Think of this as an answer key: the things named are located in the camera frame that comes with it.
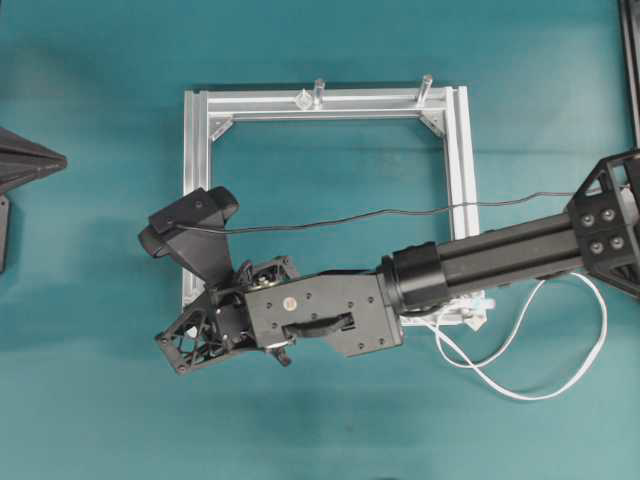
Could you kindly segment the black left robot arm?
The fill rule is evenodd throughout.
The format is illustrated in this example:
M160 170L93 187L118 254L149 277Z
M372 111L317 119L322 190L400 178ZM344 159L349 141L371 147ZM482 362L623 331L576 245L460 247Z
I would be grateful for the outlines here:
M5 270L11 211L7 194L62 171L67 165L64 155L1 129L1 271Z

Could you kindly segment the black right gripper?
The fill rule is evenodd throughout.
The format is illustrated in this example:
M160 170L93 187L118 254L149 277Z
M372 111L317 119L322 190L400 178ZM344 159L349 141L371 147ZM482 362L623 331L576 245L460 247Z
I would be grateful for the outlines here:
M182 376L253 351L287 366L286 348L312 338L347 357L400 346L400 320L383 275L329 270L300 276L290 256L246 260L229 281L185 306L155 343Z

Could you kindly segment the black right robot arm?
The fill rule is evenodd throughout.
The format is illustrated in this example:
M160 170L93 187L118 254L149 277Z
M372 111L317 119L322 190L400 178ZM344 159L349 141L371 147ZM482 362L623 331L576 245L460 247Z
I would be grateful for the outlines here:
M558 215L442 244L397 251L373 270L301 276L278 257L234 267L227 221L237 211L225 188L199 189L153 214L139 240L155 258L168 256L200 278L204 291L156 341L178 374L245 352L281 364L302 338L326 338L355 356L399 346L404 317L430 314L453 298L520 280L577 269L631 295L639 292L635 151L600 160Z

